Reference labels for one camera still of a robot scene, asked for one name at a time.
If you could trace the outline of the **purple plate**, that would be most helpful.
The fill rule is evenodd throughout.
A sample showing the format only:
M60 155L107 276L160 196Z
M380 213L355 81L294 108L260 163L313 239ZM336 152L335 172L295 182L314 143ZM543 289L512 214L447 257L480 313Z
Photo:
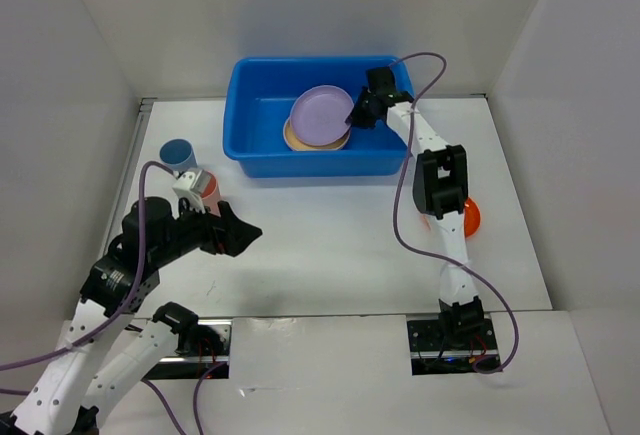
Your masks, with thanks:
M296 137L312 146L332 144L349 130L354 102L343 89L320 85L305 91L293 103L289 124Z

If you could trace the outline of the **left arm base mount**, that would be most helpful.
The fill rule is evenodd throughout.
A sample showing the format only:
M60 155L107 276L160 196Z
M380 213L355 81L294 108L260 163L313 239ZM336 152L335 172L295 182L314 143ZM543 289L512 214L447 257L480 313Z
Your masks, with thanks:
M189 338L181 342L175 352L162 358L145 378L151 381L197 380L218 364L207 378L227 379L231 338L231 319L203 319Z

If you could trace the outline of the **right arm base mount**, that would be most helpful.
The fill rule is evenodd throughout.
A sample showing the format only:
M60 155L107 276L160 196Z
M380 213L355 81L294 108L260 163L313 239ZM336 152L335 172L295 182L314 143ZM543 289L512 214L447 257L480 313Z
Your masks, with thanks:
M406 321L413 376L466 374L493 370L501 364L493 323L486 318L478 334L451 342L436 316L410 317Z

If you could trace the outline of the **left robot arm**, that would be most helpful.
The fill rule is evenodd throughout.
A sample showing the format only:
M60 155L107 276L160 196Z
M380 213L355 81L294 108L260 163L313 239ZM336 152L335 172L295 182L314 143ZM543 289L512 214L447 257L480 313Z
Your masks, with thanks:
M184 355L199 342L199 317L175 303L160 306L133 342L105 360L161 268L194 250L236 257L261 237L221 201L215 213L180 202L177 215L161 197L134 203L122 232L91 268L66 335L23 401L1 416L4 434L98 432L119 401L170 352Z

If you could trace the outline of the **salmon pink cup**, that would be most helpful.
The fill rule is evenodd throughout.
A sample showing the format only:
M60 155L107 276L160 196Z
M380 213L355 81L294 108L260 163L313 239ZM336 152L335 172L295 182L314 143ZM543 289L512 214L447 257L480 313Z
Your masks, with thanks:
M220 210L218 203L221 201L219 184L216 177L206 170L202 172L203 188L201 190L201 199L204 207L212 214L219 216Z

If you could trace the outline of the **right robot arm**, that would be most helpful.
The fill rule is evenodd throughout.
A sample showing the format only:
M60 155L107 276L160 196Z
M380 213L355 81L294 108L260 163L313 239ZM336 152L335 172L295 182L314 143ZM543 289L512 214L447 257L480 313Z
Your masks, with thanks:
M484 309L473 277L464 232L468 200L467 154L463 146L445 141L414 106L407 91L397 88L390 67L366 71L367 85L347 121L353 128L374 128L381 121L407 145L415 161L412 198L439 236L444 254L440 275L438 335L443 344L459 348L484 324Z

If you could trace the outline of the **blue cup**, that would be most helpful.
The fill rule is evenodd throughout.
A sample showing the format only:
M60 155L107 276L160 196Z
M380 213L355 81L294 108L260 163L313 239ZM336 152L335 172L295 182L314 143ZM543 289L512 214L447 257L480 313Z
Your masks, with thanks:
M182 173L198 167L194 148L185 139L172 139L164 143L159 150L159 157L174 172Z

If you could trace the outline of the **orange plate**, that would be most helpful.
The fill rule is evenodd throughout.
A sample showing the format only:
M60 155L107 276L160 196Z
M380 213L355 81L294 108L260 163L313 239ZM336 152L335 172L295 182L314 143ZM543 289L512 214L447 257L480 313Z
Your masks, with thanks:
M421 218L428 230L437 228L443 234L460 233L465 239L472 237L480 228L481 213L476 202L468 197L464 202L454 198L444 200L442 206L436 206L437 212L422 213Z

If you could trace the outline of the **yellow plate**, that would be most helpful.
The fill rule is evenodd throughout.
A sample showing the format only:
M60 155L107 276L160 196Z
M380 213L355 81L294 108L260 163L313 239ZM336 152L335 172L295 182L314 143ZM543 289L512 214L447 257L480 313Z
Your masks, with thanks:
M326 145L309 145L301 141L291 127L290 120L287 120L283 127L283 139L285 144L293 151L311 152L311 151L337 151L345 147L349 141L351 131L348 130L340 139Z

